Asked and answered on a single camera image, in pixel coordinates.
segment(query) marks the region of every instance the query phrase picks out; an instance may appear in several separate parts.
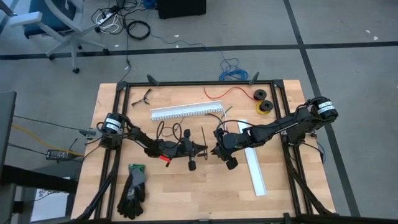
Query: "wooden table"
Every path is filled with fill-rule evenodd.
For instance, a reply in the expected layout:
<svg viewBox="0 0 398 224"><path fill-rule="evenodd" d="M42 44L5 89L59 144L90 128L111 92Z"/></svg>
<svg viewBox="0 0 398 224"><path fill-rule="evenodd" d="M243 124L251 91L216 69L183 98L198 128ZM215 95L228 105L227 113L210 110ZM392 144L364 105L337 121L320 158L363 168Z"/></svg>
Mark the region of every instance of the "wooden table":
<svg viewBox="0 0 398 224"><path fill-rule="evenodd" d="M284 85L290 110L293 112L299 104L304 102L300 82L285 80ZM267 99L272 101L269 85L239 86L251 95L259 88L264 89L268 94ZM207 86L206 90L210 96L219 96L231 87L232 85ZM112 111L115 88L116 84L114 83L100 86L91 127L104 121L106 115ZM150 138L155 138L156 128L159 124L159 121L151 121L150 109L210 101L203 92L203 86L157 86L151 88L152 92L148 97L150 105L139 103L132 107L130 104L140 100L148 90L148 87L132 87L127 109L127 115L133 124L140 127ZM280 95L277 95L282 116L284 116L282 100ZM248 122L254 124L267 124L276 119L274 110L268 115L257 114L254 110L256 102L250 100L241 90L234 89L221 100L224 108L233 106L228 111L228 119L247 119ZM119 111L121 111L123 99L120 102ZM172 126L180 120L180 118L168 119L165 120L165 125ZM201 133L201 127L203 127L210 151L216 143L213 131L217 125L218 121L214 117L195 116L186 117L182 128L191 130L192 141L203 144ZM228 129L231 132L239 132L236 123L228 123ZM306 142L315 147L317 145L316 140L311 137L307 137ZM96 144L88 145L85 153L91 152L96 146ZM83 163L72 218L79 216L84 211L98 190L104 152L104 149L98 149L90 154ZM327 209L334 211L319 152L305 145L300 147L300 152L308 186ZM135 142L124 140L112 220L128 221L127 218L120 216L116 211L116 206L128 176L127 166L133 163L145 164L147 175L147 197L142 205L144 213L135 219L137 221L275 218L282 217L284 212L289 212L293 217L292 197L280 136L274 136L264 146L256 148L256 153L267 189L267 195L262 197L254 195L244 151L234 153L239 165L233 170L228 170L225 163L216 156L209 155L207 161L203 157L197 157L195 159L197 169L190 172L187 158L174 159L166 168L164 161L147 157L143 148ZM304 211L301 190L300 187L297 186L297 188L300 204ZM102 217L105 217L108 195L109 189L104 196Z"/></svg>

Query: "office chair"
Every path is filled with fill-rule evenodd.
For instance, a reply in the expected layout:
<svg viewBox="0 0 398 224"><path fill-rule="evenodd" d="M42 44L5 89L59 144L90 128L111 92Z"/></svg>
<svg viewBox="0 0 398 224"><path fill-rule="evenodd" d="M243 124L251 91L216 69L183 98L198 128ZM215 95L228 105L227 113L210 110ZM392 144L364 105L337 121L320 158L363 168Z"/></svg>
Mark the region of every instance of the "office chair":
<svg viewBox="0 0 398 224"><path fill-rule="evenodd" d="M65 47L71 47L72 67L74 73L79 73L76 67L76 48L82 49L81 44L94 45L103 48L109 55L109 50L103 44L83 39L96 24L82 28L84 0L31 0L28 14L10 18L10 26L24 26L25 36L48 34L60 44L46 52L46 56L53 60L52 54Z"/></svg>

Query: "black box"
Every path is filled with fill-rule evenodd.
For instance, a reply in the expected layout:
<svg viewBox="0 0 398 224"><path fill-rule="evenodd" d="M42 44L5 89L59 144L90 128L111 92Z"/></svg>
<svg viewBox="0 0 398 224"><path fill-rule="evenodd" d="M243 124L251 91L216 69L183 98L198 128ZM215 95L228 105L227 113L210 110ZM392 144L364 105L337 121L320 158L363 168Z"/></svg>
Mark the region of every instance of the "black box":
<svg viewBox="0 0 398 224"><path fill-rule="evenodd" d="M156 0L156 5L161 19L206 13L206 0Z"/></svg>

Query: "red wire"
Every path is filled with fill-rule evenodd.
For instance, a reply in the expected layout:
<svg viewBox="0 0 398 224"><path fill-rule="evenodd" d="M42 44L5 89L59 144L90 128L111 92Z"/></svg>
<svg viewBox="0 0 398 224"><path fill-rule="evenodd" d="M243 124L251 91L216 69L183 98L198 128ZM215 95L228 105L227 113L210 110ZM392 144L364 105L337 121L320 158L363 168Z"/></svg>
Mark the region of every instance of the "red wire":
<svg viewBox="0 0 398 224"><path fill-rule="evenodd" d="M238 88L238 89L242 90L242 91L244 92L244 94L246 94L246 96L248 96L248 97L249 97L250 99L252 99L252 100L255 100L252 96L250 96L248 93L246 93L246 91L244 91L241 87L237 87L237 86L232 87L232 88L230 88L228 91L226 91L224 94L222 94L221 96L217 96L217 97L211 97L211 96L209 96L209 95L207 94L207 92L206 92L206 87L203 87L203 89L205 90L205 95L206 95L208 98L210 98L210 99L218 99L218 98L221 98L221 97L225 96L229 91L231 91L231 90L234 89L234 88Z"/></svg>

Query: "glove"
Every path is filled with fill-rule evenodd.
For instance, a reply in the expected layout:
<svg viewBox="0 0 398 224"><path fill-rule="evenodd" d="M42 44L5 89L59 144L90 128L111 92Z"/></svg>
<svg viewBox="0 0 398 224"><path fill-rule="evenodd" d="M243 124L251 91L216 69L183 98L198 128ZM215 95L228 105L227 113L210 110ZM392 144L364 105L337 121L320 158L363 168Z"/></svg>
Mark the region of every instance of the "glove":
<svg viewBox="0 0 398 224"><path fill-rule="evenodd" d="M118 212L131 220L144 213L140 202L145 200L145 166L133 164L129 166L129 177L124 185L118 204Z"/></svg>

